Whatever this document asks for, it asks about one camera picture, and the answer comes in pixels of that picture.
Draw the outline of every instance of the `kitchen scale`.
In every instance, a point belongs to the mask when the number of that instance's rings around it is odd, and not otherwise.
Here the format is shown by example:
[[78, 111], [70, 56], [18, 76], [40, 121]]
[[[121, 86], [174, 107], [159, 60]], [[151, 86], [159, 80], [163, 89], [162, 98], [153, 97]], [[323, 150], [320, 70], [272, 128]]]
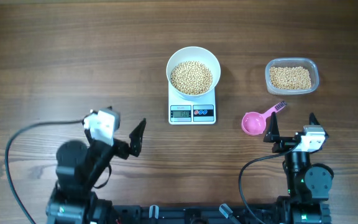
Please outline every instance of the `kitchen scale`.
[[170, 124], [214, 124], [216, 122], [215, 89], [192, 99], [184, 99], [168, 86], [168, 120]]

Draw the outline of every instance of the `plastic container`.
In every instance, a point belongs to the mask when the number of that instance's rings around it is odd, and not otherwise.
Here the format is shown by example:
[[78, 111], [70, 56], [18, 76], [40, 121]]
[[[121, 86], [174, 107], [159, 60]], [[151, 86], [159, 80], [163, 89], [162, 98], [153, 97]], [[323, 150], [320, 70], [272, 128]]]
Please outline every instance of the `plastic container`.
[[[307, 90], [283, 90], [273, 86], [270, 79], [271, 67], [303, 67], [309, 71], [311, 88]], [[274, 95], [299, 95], [315, 91], [319, 85], [319, 77], [316, 64], [307, 58], [277, 58], [266, 65], [265, 78], [267, 91]]]
[[[182, 93], [177, 90], [171, 83], [171, 73], [172, 70], [181, 62], [187, 61], [199, 61], [203, 63], [212, 73], [212, 84], [209, 87], [209, 90], [203, 94], [199, 95], [189, 95], [186, 93]], [[188, 100], [192, 100], [194, 98], [201, 97], [211, 90], [213, 90], [218, 84], [219, 79], [221, 78], [221, 66], [215, 57], [209, 50], [206, 50], [202, 47], [185, 47], [183, 49], [175, 52], [167, 63], [167, 79], [168, 84], [179, 94], [180, 97]]]

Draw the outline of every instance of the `wood grain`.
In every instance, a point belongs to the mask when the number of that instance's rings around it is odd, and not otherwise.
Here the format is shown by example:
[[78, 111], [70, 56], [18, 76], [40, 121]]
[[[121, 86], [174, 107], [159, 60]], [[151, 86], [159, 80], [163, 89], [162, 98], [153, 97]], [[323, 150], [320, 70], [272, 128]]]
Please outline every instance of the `wood grain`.
[[[218, 122], [170, 126], [165, 66], [178, 49], [205, 47], [222, 66]], [[312, 94], [274, 96], [264, 69], [279, 57], [307, 57], [321, 84]], [[290, 136], [314, 112], [331, 135], [312, 156], [336, 172], [333, 223], [358, 223], [358, 1], [129, 1], [0, 6], [0, 223], [27, 223], [9, 190], [4, 147], [17, 129], [38, 121], [78, 119], [113, 105], [117, 136], [147, 118], [138, 158], [113, 159], [98, 190], [116, 205], [219, 205], [241, 200], [240, 168], [271, 153], [262, 137], [240, 128], [247, 111], [285, 100], [278, 116]], [[25, 133], [10, 153], [12, 177], [37, 223], [56, 180], [55, 153], [81, 126]], [[251, 202], [273, 202], [287, 186], [281, 159], [244, 174]]]

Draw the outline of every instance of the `bowl of beans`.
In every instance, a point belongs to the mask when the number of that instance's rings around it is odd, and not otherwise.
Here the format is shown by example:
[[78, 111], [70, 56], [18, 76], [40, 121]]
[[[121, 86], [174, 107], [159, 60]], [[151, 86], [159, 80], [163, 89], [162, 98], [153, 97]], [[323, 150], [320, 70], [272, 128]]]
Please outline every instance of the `bowl of beans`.
[[267, 91], [274, 95], [299, 95], [319, 85], [316, 64], [307, 58], [277, 58], [265, 69]]
[[213, 90], [221, 77], [215, 55], [202, 47], [185, 47], [167, 63], [169, 85], [184, 99], [201, 97]]

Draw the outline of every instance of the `measuring scoop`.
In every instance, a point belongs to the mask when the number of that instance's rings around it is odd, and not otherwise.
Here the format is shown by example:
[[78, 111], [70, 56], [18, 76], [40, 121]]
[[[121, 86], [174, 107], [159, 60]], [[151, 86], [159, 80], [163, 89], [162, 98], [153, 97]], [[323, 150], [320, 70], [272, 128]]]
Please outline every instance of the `measuring scoop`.
[[262, 134], [266, 128], [266, 119], [272, 115], [273, 112], [279, 112], [287, 103], [282, 101], [276, 104], [263, 114], [257, 112], [249, 112], [244, 115], [241, 122], [242, 130], [252, 136]]

